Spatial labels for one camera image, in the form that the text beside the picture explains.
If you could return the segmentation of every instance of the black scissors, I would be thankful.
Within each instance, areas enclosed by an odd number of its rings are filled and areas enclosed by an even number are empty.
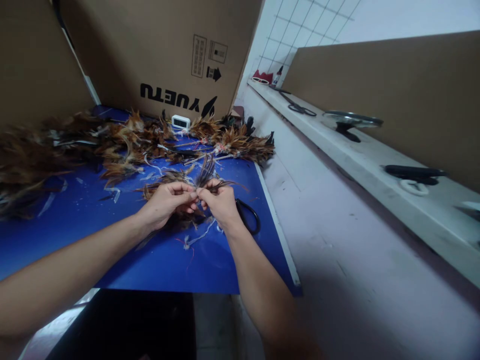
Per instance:
[[[285,94],[290,94],[291,95],[292,94],[291,92],[288,92],[286,90],[282,90],[282,89],[277,88],[273,85],[270,85],[269,87],[270,87],[270,89],[278,91],[280,93],[280,95],[290,103],[290,105],[288,105],[288,108],[290,110],[292,110],[294,112],[297,112],[297,113],[300,113],[300,114],[305,114],[305,115],[311,116],[312,118],[317,116],[317,114],[315,112],[313,112],[312,110],[309,110],[306,107],[298,105],[295,101],[293,101],[291,98],[289,98],[285,95]]]
[[[260,218],[259,216],[257,215],[257,213],[255,212],[255,210],[253,210],[250,206],[248,206],[246,203],[244,203],[242,200],[240,200],[238,197],[235,199],[235,203],[236,203],[236,209],[238,210],[238,213],[240,214],[240,218],[241,220],[243,221],[243,224],[245,225],[246,229],[250,232],[250,234],[252,235],[256,235],[260,232],[260,227],[261,227],[261,224],[260,224]],[[252,215],[255,217],[255,222],[256,222],[256,226],[255,226],[255,229],[251,229],[250,226],[249,226],[249,223],[247,222],[247,219],[245,218],[245,213],[244,213],[244,210],[243,208],[246,208],[248,211],[250,211],[252,213]]]

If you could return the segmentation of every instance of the cardboard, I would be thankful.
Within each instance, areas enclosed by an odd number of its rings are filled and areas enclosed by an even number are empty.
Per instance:
[[[2,3],[0,48],[0,126],[40,123],[95,105],[48,1]]]
[[[73,0],[61,16],[103,105],[190,119],[232,107],[261,0]]]
[[[470,31],[300,48],[283,88],[383,119],[364,131],[480,193],[479,45]]]

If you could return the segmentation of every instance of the blue tabletop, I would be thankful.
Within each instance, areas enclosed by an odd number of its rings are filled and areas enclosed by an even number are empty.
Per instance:
[[[96,115],[119,121],[127,119],[124,111],[98,106]],[[192,141],[188,138],[179,142]],[[153,163],[162,168],[186,169],[183,165],[170,165],[164,159]],[[190,174],[195,178],[200,171],[196,166]],[[0,279],[20,270],[28,264],[86,237],[139,210],[145,201],[140,192],[145,183],[154,183],[156,178],[145,178],[157,169],[146,165],[145,174],[129,178],[117,188],[121,190],[117,203],[100,199],[110,192],[104,190],[106,180],[88,166],[79,167],[75,173],[63,178],[68,186],[58,193],[51,206],[40,217],[32,220],[10,220],[0,222]],[[261,231],[254,236],[263,253],[278,271],[293,295],[300,296],[302,289],[295,286],[283,252],[267,199],[262,188],[255,164],[241,159],[224,159],[216,165],[216,171],[225,180],[232,180],[235,196],[251,206],[261,221]],[[64,180],[54,177],[49,186],[61,188]],[[37,206],[37,212],[44,206],[48,193]],[[255,221],[249,216],[255,228]],[[142,249],[133,249],[117,262],[98,282],[96,287],[126,290],[173,291],[192,293],[239,294],[235,263],[225,234],[217,230],[216,223],[207,235],[198,240],[189,250],[176,239],[190,239],[203,234],[209,223],[203,223],[183,231],[161,231]]]

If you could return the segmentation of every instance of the white timer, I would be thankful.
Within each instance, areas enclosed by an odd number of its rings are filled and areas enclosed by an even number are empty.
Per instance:
[[[190,119],[188,117],[173,115],[171,117],[171,126],[177,129],[190,129]]]

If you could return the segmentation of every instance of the white tile wall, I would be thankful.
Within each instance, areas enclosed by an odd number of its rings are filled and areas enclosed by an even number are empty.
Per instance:
[[[361,0],[273,0],[269,9],[274,21],[265,32],[266,43],[251,75],[276,73],[283,66],[278,86],[292,64],[298,48],[338,44],[338,36]]]

